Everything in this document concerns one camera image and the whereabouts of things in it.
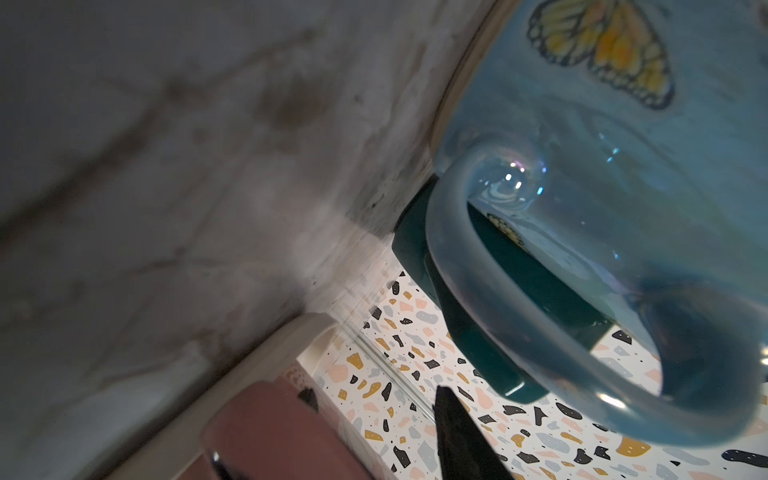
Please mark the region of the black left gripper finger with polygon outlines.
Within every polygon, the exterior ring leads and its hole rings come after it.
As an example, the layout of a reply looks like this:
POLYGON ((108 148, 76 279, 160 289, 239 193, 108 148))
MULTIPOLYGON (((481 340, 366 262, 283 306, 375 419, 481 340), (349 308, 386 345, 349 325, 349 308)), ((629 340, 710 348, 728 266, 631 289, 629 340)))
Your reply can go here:
POLYGON ((443 479, 513 479, 450 388, 437 388, 433 410, 443 479))

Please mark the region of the dark teal mug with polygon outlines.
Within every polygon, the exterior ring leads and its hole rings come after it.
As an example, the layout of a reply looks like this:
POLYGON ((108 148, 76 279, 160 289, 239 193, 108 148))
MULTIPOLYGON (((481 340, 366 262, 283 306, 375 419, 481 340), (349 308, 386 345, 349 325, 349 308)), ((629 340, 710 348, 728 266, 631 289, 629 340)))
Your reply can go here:
MULTIPOLYGON (((478 327, 439 275, 427 244, 426 212, 437 183, 431 177, 403 211, 395 226, 392 250, 405 272, 441 309, 453 342, 500 396, 533 403, 548 391, 520 369, 478 327)), ((613 322, 580 298, 529 254, 516 232, 498 217, 469 209, 472 224, 488 251, 520 288, 563 330, 587 349, 613 322)))

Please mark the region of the pink ghost pattern mug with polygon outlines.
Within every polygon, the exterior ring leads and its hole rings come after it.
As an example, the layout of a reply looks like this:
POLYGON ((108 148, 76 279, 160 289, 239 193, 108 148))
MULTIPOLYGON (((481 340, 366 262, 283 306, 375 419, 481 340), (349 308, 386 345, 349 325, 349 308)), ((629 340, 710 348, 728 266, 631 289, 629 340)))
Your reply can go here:
POLYGON ((393 479, 303 366, 236 394, 203 427, 180 479, 393 479))

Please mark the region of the light blue butterfly mug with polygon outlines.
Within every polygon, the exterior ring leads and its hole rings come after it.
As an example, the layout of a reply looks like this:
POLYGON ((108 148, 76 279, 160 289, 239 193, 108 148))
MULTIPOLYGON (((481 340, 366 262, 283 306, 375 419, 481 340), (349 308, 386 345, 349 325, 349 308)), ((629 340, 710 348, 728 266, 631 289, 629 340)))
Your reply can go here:
POLYGON ((767 5, 499 1, 435 120, 450 292, 609 429, 747 430, 767 357, 767 5))

